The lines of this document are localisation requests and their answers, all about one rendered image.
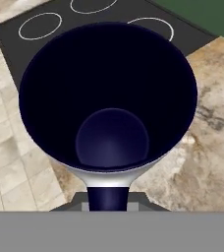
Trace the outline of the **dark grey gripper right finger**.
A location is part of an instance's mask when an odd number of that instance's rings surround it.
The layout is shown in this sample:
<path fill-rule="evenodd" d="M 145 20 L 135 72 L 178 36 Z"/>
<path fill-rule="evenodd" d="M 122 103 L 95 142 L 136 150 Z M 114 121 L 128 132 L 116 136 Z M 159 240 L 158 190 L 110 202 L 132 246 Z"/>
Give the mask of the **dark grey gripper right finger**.
<path fill-rule="evenodd" d="M 151 203 L 144 192 L 130 192 L 128 197 L 128 212 L 167 212 L 167 209 Z"/>

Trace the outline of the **black hob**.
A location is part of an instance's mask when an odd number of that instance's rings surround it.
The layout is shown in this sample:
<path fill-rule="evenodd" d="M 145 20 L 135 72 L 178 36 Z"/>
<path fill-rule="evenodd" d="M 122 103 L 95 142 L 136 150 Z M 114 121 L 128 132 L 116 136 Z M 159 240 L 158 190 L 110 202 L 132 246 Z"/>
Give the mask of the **black hob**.
<path fill-rule="evenodd" d="M 216 35 L 154 0 L 48 0 L 0 23 L 0 48 L 18 85 L 36 52 L 56 35 L 98 22 L 124 22 L 159 33 L 188 56 Z"/>

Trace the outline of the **dark blue and white mug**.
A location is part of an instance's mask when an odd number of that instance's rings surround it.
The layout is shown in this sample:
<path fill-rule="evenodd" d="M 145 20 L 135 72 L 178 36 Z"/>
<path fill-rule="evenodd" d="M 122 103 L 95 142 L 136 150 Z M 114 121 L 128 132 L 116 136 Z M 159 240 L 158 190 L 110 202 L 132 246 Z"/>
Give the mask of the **dark blue and white mug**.
<path fill-rule="evenodd" d="M 134 180 L 170 152 L 196 112 L 193 70 L 158 33 L 124 23 L 66 31 L 26 68 L 28 134 L 87 188 L 93 211 L 124 211 Z"/>

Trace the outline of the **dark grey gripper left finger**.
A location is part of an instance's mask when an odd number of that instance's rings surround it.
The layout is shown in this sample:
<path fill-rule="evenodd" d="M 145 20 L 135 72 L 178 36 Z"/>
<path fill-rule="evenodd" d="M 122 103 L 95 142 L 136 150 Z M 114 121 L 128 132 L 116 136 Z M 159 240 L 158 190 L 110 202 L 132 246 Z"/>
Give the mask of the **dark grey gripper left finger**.
<path fill-rule="evenodd" d="M 86 192 L 77 192 L 72 201 L 66 204 L 63 204 L 55 209 L 52 209 L 52 212 L 60 212 L 60 211 L 67 211 L 67 212 L 88 212 L 89 205 L 88 205 L 88 198 Z"/>

